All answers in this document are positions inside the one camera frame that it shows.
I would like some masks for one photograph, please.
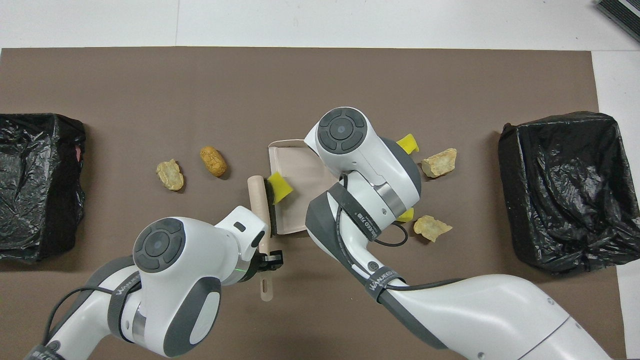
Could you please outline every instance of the sponge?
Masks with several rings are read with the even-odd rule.
[[[413,134],[407,134],[404,138],[398,140],[397,144],[400,145],[407,154],[411,154],[413,151],[420,151]]]
[[[285,196],[293,191],[291,185],[287,183],[279,172],[275,172],[269,176],[267,182],[271,184],[271,189],[273,189],[273,204],[278,204]]]
[[[396,220],[398,220],[400,222],[408,222],[408,221],[413,220],[413,208],[409,208],[409,210],[405,211]]]

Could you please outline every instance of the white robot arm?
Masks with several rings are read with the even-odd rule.
[[[420,199],[415,163],[349,107],[325,114],[305,142],[340,176],[309,204],[309,235],[422,341],[468,359],[610,359],[560,305],[524,279],[485,275],[405,284],[367,245]]]
[[[222,286],[282,264],[256,254],[266,228],[241,206],[216,225],[183,217],[150,224],[133,257],[98,269],[25,360],[83,360],[108,334],[165,357],[190,351],[216,320]]]

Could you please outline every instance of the trash bag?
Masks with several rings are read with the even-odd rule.
[[[70,250],[83,217],[84,126],[62,115],[0,114],[0,259]]]
[[[520,260],[566,273],[640,258],[640,213],[612,117],[581,111],[506,124],[498,148]]]

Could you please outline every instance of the brown mat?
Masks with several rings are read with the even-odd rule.
[[[597,111],[589,53],[161,47],[3,49],[0,112],[64,114],[87,125],[88,142],[86,216],[75,249],[35,266],[0,264],[2,358],[24,356],[55,302],[129,254],[147,224],[170,215],[217,222],[248,206],[246,179],[269,174],[267,145],[302,138],[343,105],[364,111],[381,136],[412,132],[416,162],[458,149],[456,170],[425,178],[415,207],[454,229],[436,243],[412,234],[398,249],[372,245],[385,264],[412,284],[525,277],[610,356],[625,356],[615,269],[563,278],[519,262],[498,173],[504,123]],[[226,157],[224,179],[201,164],[204,145]],[[154,172],[171,158],[186,178],[180,193],[164,189]],[[383,235],[397,236],[392,229]],[[281,237],[274,248],[285,254],[274,300],[260,300],[256,279],[225,288],[211,335],[184,359],[461,359],[411,335],[306,234]],[[92,357],[158,358],[113,337]]]

